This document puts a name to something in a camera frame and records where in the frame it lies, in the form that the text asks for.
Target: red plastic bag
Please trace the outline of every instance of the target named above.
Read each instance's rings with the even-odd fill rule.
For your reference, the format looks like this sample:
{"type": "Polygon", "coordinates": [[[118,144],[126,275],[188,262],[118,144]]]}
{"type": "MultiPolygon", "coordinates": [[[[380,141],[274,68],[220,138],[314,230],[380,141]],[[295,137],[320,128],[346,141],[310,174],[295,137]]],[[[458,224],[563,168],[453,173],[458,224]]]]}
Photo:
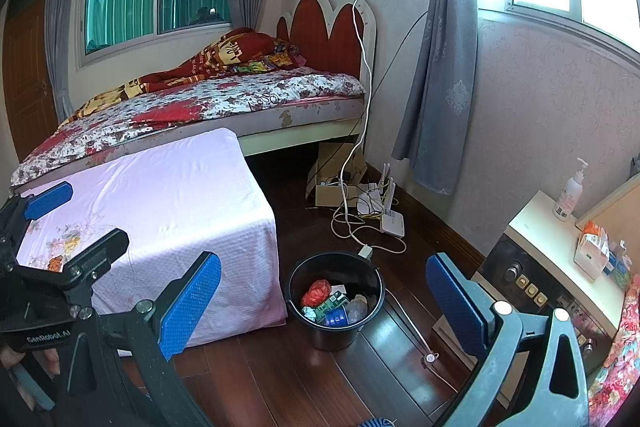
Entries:
{"type": "Polygon", "coordinates": [[[326,279],[320,279],[309,286],[308,292],[306,292],[300,300],[300,306],[309,306],[310,308],[316,308],[329,298],[331,293],[331,284],[326,279]]]}

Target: pink cloth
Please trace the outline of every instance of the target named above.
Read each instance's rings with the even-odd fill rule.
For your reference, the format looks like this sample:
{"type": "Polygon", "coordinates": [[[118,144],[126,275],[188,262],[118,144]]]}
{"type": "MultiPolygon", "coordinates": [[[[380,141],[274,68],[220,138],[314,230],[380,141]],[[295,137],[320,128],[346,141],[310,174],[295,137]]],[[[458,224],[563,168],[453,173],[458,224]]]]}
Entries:
{"type": "Polygon", "coordinates": [[[640,377],[639,296],[640,275],[635,275],[626,292],[620,327],[609,356],[589,388],[590,427],[604,427],[620,409],[640,377]]]}
{"type": "Polygon", "coordinates": [[[222,279],[189,346],[286,317],[273,211],[228,129],[123,156],[65,180],[73,198],[31,223],[18,262],[46,268],[50,259],[66,261],[109,230],[123,229],[129,250],[94,285],[99,313],[156,299],[207,250],[220,257],[222,279]]]}

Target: black bucket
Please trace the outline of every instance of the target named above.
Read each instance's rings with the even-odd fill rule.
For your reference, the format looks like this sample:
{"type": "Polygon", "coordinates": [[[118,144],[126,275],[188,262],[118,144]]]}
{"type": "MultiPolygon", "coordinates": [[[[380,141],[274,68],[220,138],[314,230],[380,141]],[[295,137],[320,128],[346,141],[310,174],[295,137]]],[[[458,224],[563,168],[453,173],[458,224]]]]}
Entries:
{"type": "Polygon", "coordinates": [[[306,326],[312,346],[323,351],[337,351],[349,346],[362,327],[380,311],[385,282],[379,270],[364,257],[348,252],[326,252],[298,263],[289,275],[284,293],[291,313],[306,326]],[[302,314],[299,305],[309,286],[318,279],[327,279],[332,285],[344,284],[350,298],[358,293],[364,295],[371,311],[362,320],[338,328],[311,322],[302,314]]]}

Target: power cord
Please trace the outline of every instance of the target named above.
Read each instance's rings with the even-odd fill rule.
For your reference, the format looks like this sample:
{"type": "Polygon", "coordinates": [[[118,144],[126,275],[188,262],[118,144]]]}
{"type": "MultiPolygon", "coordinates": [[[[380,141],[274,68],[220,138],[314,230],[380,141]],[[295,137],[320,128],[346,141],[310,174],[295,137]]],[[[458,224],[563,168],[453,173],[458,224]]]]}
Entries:
{"type": "MultiPolygon", "coordinates": [[[[402,49],[402,45],[404,44],[404,42],[407,40],[407,38],[409,37],[409,34],[411,33],[411,31],[415,28],[415,25],[417,25],[418,22],[420,22],[420,20],[427,15],[428,10],[426,12],[424,12],[422,15],[420,15],[415,22],[411,25],[411,27],[409,28],[409,31],[404,35],[404,38],[402,39],[402,41],[400,42],[400,45],[398,46],[398,48],[396,49],[396,52],[394,53],[394,56],[391,58],[391,62],[389,62],[389,65],[386,67],[385,73],[382,75],[382,78],[380,78],[380,82],[378,83],[378,85],[376,86],[376,89],[373,91],[373,94],[371,95],[371,100],[373,100],[376,96],[376,94],[378,93],[378,90],[380,89],[380,86],[382,86],[382,83],[385,81],[386,79],[386,74],[391,70],[391,66],[393,66],[394,61],[396,60],[396,57],[398,57],[398,54],[400,53],[400,49],[402,49]]],[[[321,165],[319,166],[318,169],[316,169],[316,172],[314,172],[313,176],[311,176],[311,179],[316,177],[316,174],[318,174],[318,172],[320,172],[322,170],[322,167],[324,167],[325,165],[327,165],[327,163],[329,163],[331,161],[331,158],[333,158],[338,150],[341,149],[341,147],[347,143],[347,140],[351,137],[351,134],[353,133],[353,131],[356,129],[356,127],[358,126],[358,124],[362,121],[362,117],[364,116],[364,111],[362,112],[362,114],[360,115],[360,117],[358,118],[358,121],[353,125],[353,127],[351,128],[351,130],[349,131],[349,134],[344,138],[344,140],[342,141],[342,143],[340,144],[340,147],[338,147],[335,152],[329,156],[329,158],[327,158],[327,160],[321,165]]],[[[308,198],[309,195],[311,194],[311,192],[306,192],[305,193],[305,198],[308,198]]]]}
{"type": "Polygon", "coordinates": [[[391,293],[391,290],[389,290],[389,288],[386,288],[385,290],[389,295],[393,297],[394,301],[396,301],[396,305],[398,305],[398,307],[400,308],[402,315],[404,315],[404,318],[406,318],[408,324],[405,323],[405,325],[409,326],[410,329],[413,330],[416,336],[420,339],[422,345],[427,350],[427,353],[422,357],[422,360],[420,361],[420,363],[422,364],[422,367],[427,369],[431,373],[433,373],[436,377],[440,378],[440,380],[442,380],[445,384],[447,384],[453,390],[454,393],[457,393],[458,390],[455,387],[453,387],[445,378],[441,377],[431,365],[436,360],[438,360],[438,357],[440,356],[440,354],[436,353],[433,349],[431,349],[431,347],[429,347],[429,344],[420,333],[420,330],[415,326],[414,322],[409,317],[409,314],[406,311],[404,311],[404,308],[402,307],[402,304],[400,303],[398,298],[395,295],[393,295],[393,293],[391,293]]]}
{"type": "MultiPolygon", "coordinates": [[[[362,194],[358,194],[355,198],[349,198],[347,201],[351,201],[351,200],[361,200],[362,199],[362,195],[366,195],[369,196],[369,203],[367,203],[366,200],[362,200],[365,201],[365,203],[367,203],[367,205],[369,206],[369,210],[375,210],[373,208],[373,204],[372,201],[370,200],[370,194],[374,191],[374,190],[378,190],[378,187],[375,188],[370,188],[369,190],[361,190],[360,188],[358,188],[358,190],[360,190],[362,192],[362,194]]],[[[340,239],[348,239],[350,237],[353,237],[354,239],[356,239],[356,241],[359,242],[359,240],[354,237],[354,234],[358,231],[358,230],[363,230],[363,229],[371,229],[371,230],[375,230],[378,233],[384,233],[381,232],[379,228],[377,227],[372,227],[371,225],[368,225],[367,222],[364,219],[380,219],[380,217],[382,217],[382,213],[381,212],[372,212],[370,214],[366,214],[364,216],[351,216],[354,219],[357,219],[357,222],[353,223],[354,225],[359,225],[359,227],[356,227],[355,229],[351,229],[350,226],[350,222],[348,221],[348,218],[345,216],[345,213],[342,212],[342,207],[339,206],[338,208],[335,209],[334,211],[334,215],[331,218],[331,230],[332,232],[334,232],[334,235],[336,237],[339,237],[340,239]],[[347,224],[349,225],[349,234],[348,235],[340,235],[338,232],[336,232],[335,227],[334,227],[334,223],[343,223],[343,224],[347,224]]],[[[395,253],[395,254],[401,254],[404,253],[406,251],[406,243],[400,239],[399,237],[395,237],[396,241],[399,241],[402,244],[402,250],[391,250],[390,248],[385,248],[385,247],[380,247],[379,245],[365,245],[364,243],[360,243],[363,247],[363,249],[365,247],[369,247],[371,249],[377,248],[378,250],[384,250],[387,251],[389,253],[395,253]]]]}
{"type": "MultiPolygon", "coordinates": [[[[363,243],[361,240],[359,240],[354,234],[353,231],[351,230],[351,223],[349,222],[349,207],[347,205],[347,190],[345,188],[344,185],[344,169],[347,166],[347,164],[350,162],[351,158],[353,158],[353,155],[355,154],[356,150],[358,150],[359,147],[362,146],[365,136],[367,134],[367,127],[369,126],[369,111],[371,108],[371,99],[372,99],[372,90],[373,90],[373,73],[371,72],[371,67],[369,66],[369,62],[367,61],[367,53],[364,49],[364,43],[362,42],[362,38],[360,37],[360,32],[358,31],[358,24],[356,22],[356,5],[358,4],[359,0],[354,0],[353,3],[351,4],[351,15],[352,15],[352,20],[353,20],[353,28],[355,29],[356,32],[356,37],[358,38],[358,42],[360,43],[360,49],[362,51],[362,60],[364,61],[365,66],[367,67],[367,72],[369,73],[369,89],[368,89],[368,94],[369,96],[367,97],[367,105],[365,107],[364,110],[364,125],[362,128],[362,131],[360,133],[360,137],[358,138],[356,144],[353,146],[353,148],[351,149],[350,153],[348,154],[346,160],[344,161],[344,163],[342,164],[342,167],[340,168],[340,175],[338,176],[338,180],[340,181],[340,191],[342,193],[342,203],[344,204],[344,222],[347,224],[347,228],[349,230],[349,236],[352,239],[354,239],[356,241],[356,243],[358,243],[359,245],[361,245],[361,247],[368,247],[369,245],[366,245],[366,243],[363,243]]],[[[340,206],[336,209],[336,213],[338,213],[340,211],[340,206]]]]}

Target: lotion bottle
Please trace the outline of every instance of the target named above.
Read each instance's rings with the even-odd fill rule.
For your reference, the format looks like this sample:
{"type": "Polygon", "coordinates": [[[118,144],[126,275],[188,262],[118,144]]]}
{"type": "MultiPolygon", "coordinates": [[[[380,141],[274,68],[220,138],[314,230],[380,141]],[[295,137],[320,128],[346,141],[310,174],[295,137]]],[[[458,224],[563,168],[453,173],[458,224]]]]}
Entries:
{"type": "Polygon", "coordinates": [[[567,220],[567,217],[574,211],[575,205],[578,204],[578,200],[582,195],[584,170],[589,164],[582,158],[578,158],[578,162],[582,163],[582,168],[574,174],[573,178],[569,178],[569,181],[566,182],[564,190],[554,206],[554,216],[560,221],[567,220]]]}

